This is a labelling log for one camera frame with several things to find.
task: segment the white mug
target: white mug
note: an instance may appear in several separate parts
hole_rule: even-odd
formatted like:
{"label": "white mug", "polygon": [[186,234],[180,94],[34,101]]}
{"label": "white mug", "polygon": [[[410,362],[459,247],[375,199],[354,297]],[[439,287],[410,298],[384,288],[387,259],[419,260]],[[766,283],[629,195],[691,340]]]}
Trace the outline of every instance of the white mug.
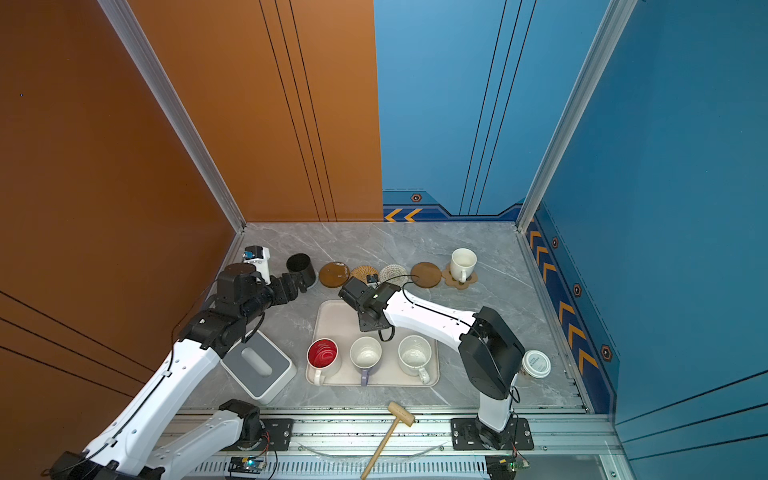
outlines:
{"label": "white mug", "polygon": [[464,283],[467,281],[475,264],[478,262],[478,256],[469,248],[457,248],[451,254],[451,276],[454,280]]}
{"label": "white mug", "polygon": [[368,378],[382,358],[382,346],[377,339],[362,336],[349,349],[349,358],[360,371],[360,386],[368,386]]}
{"label": "white mug", "polygon": [[[327,349],[329,347],[332,348],[332,355],[331,353],[328,353]],[[326,355],[328,356],[325,358],[322,364],[318,362],[318,349],[326,350]],[[327,362],[329,357],[333,358],[330,363]],[[321,386],[326,381],[327,377],[334,376],[339,372],[339,369],[341,368],[341,355],[339,354],[339,346],[336,345],[336,342],[331,339],[315,340],[306,351],[306,362],[315,369],[315,375],[313,377],[312,383],[317,386]]]}
{"label": "white mug", "polygon": [[402,339],[397,347],[400,368],[411,376],[418,376],[424,385],[429,383],[426,366],[432,358],[432,347],[422,336],[411,335]]}

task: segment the paper cup lid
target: paper cup lid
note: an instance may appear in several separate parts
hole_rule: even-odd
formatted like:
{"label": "paper cup lid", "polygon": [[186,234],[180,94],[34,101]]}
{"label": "paper cup lid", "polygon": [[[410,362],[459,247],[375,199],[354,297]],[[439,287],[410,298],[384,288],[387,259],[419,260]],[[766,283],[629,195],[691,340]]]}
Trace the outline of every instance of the paper cup lid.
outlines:
{"label": "paper cup lid", "polygon": [[552,364],[543,352],[529,350],[523,355],[523,370],[536,379],[543,379],[552,370]]}

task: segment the white tray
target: white tray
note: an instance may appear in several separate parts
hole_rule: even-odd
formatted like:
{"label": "white tray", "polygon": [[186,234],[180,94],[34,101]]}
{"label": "white tray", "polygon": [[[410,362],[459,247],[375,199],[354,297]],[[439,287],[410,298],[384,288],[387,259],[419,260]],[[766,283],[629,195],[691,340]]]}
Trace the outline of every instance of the white tray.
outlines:
{"label": "white tray", "polygon": [[[389,331],[382,332],[384,338],[389,337]],[[432,358],[427,363],[427,372],[429,373],[429,383],[424,385],[418,376],[411,376],[400,369],[397,358],[397,347],[402,339],[408,335],[418,335],[410,329],[396,328],[395,338],[388,342],[381,342],[382,358],[376,371],[371,373],[368,379],[368,386],[434,386],[440,379],[440,369],[438,368],[437,342],[434,339],[424,337],[432,347]],[[315,340],[329,338],[339,346],[341,355],[341,369],[334,376],[326,378],[323,385],[327,386],[360,386],[360,372],[349,359],[349,349],[352,344],[361,336],[370,336],[379,339],[376,332],[360,332],[360,326],[357,321],[357,312],[347,305],[344,300],[327,300],[320,305],[317,310],[317,322],[315,323]],[[312,366],[306,366],[306,381],[314,383],[315,369]]]}

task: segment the black cylindrical container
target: black cylindrical container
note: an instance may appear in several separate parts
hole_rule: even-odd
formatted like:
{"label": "black cylindrical container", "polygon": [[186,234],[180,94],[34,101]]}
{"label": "black cylindrical container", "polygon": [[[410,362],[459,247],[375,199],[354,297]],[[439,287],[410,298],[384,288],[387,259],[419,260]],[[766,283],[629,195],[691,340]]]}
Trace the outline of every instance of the black cylindrical container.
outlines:
{"label": "black cylindrical container", "polygon": [[291,273],[298,273],[301,276],[306,288],[310,288],[315,284],[317,275],[315,275],[315,268],[312,266],[312,260],[306,253],[297,253],[291,255],[286,262],[286,268]]}

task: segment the orange wall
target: orange wall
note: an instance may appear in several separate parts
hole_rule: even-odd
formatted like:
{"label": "orange wall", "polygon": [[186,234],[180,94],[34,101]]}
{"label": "orange wall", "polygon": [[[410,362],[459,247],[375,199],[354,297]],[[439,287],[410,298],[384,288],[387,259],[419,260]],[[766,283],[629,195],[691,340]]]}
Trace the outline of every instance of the orange wall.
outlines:
{"label": "orange wall", "polygon": [[36,478],[138,392],[233,231],[98,3],[6,2],[0,64],[0,290],[84,334],[0,296],[2,476]]}
{"label": "orange wall", "polygon": [[246,220],[381,220],[372,0],[130,4]]}

